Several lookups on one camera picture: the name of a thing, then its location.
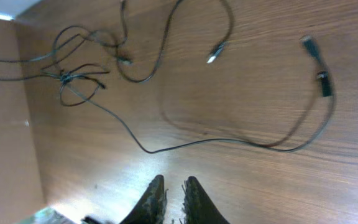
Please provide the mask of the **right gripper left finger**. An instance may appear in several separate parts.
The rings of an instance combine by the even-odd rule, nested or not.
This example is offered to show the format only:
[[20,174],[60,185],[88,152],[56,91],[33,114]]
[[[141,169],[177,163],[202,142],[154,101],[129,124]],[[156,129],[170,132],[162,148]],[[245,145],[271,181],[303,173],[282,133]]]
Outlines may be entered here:
[[135,207],[121,224],[161,224],[165,219],[166,207],[167,190],[164,186],[164,176],[159,174],[149,183]]

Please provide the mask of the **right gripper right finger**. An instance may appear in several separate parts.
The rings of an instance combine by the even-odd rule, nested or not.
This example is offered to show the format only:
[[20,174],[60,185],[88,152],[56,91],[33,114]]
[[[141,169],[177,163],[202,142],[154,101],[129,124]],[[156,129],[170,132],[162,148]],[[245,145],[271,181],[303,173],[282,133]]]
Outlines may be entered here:
[[184,182],[186,224],[229,224],[194,176]]

